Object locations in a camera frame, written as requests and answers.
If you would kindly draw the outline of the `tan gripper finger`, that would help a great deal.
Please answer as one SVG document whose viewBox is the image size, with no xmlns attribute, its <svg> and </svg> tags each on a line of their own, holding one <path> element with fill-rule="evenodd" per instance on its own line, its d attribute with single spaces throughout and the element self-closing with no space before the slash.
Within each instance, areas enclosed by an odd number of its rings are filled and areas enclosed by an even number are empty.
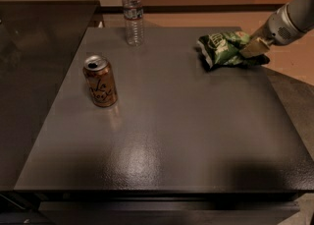
<svg viewBox="0 0 314 225">
<path fill-rule="evenodd" d="M 253 37 L 242 49 L 239 50 L 239 53 L 244 58 L 252 58 L 265 54 L 270 50 L 269 43 L 262 37 Z"/>
</svg>

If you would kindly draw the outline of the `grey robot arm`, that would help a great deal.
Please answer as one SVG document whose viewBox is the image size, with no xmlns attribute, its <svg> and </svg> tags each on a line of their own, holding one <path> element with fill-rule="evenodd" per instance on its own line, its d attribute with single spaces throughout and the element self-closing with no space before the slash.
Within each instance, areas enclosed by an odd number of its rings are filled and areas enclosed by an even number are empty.
<svg viewBox="0 0 314 225">
<path fill-rule="evenodd" d="M 291 0 L 275 11 L 239 51 L 245 58 L 268 52 L 272 45 L 286 46 L 314 29 L 314 0 Z"/>
</svg>

